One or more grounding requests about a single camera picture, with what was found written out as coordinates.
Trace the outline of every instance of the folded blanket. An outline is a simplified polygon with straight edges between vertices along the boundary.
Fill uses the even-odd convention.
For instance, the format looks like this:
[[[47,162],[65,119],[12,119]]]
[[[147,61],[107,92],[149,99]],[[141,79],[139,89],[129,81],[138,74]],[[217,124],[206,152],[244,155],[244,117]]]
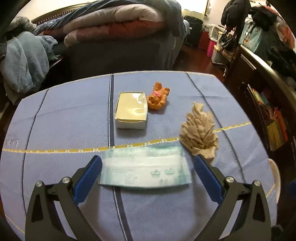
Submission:
[[[36,24],[33,24],[27,17],[16,16],[9,24],[2,39],[0,39],[0,62],[5,58],[7,40],[18,36],[23,31],[34,32]]]
[[[56,59],[52,46],[57,44],[51,36],[34,36],[22,32],[7,42],[7,54],[0,63],[7,97],[13,104],[21,96],[38,90],[49,71],[48,58]]]
[[[91,12],[40,35],[65,38],[65,46],[69,47],[90,40],[144,37],[164,27],[165,18],[158,10],[143,4],[129,4]]]
[[[38,35],[44,30],[48,29],[61,28],[71,20],[95,12],[97,10],[106,9],[109,7],[117,7],[126,4],[145,4],[159,10],[165,16],[166,24],[171,29],[174,36],[183,37],[185,35],[183,19],[181,15],[181,6],[175,0],[99,0],[82,6],[75,11],[70,12],[57,19],[50,20],[37,26],[34,34]]]

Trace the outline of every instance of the bag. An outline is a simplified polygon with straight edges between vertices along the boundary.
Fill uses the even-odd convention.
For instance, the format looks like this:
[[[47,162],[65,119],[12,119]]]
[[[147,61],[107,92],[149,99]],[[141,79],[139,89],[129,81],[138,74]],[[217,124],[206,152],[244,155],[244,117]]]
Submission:
[[[185,16],[184,19],[187,20],[190,25],[190,34],[186,36],[185,43],[192,47],[196,46],[200,41],[203,21],[192,16]]]
[[[231,51],[233,48],[235,48],[235,38],[229,38],[226,34],[222,34],[221,38],[219,39],[219,44],[223,49]]]
[[[246,23],[239,39],[242,44],[262,59],[269,59],[267,52],[272,47],[280,47],[281,40],[275,31],[264,31],[256,26],[254,22]]]

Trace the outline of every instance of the blue gripper pad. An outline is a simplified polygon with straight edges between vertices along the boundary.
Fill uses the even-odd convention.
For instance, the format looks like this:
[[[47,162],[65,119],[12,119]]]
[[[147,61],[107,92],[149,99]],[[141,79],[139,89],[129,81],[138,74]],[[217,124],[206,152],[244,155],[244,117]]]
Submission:
[[[74,187],[73,202],[78,205],[84,202],[103,167],[102,159],[98,156],[84,172]]]
[[[223,190],[220,183],[200,155],[196,156],[193,161],[194,169],[207,190],[211,200],[220,205],[223,201]]]

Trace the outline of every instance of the white storage box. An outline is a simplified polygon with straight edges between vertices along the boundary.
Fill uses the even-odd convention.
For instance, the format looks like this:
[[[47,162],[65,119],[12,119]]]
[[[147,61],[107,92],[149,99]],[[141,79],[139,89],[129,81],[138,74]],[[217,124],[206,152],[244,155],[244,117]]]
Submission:
[[[214,45],[214,51],[212,55],[212,63],[213,64],[227,64],[228,60],[223,56],[223,54],[220,52],[218,47]]]
[[[215,24],[210,24],[209,26],[210,26],[209,37],[218,41],[219,32],[221,31],[221,32],[225,33],[225,27],[218,26]]]
[[[121,92],[115,110],[115,125],[120,129],[145,129],[148,104],[143,92]]]

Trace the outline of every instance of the pink container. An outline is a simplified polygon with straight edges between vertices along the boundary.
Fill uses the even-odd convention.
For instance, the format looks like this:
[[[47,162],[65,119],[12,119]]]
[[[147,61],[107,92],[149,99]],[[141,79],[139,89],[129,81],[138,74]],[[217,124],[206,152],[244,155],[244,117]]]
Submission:
[[[209,45],[207,47],[207,56],[209,58],[212,57],[213,51],[214,51],[214,45],[216,45],[216,44],[217,44],[217,42],[215,42],[212,38],[210,38],[210,42],[209,42]]]

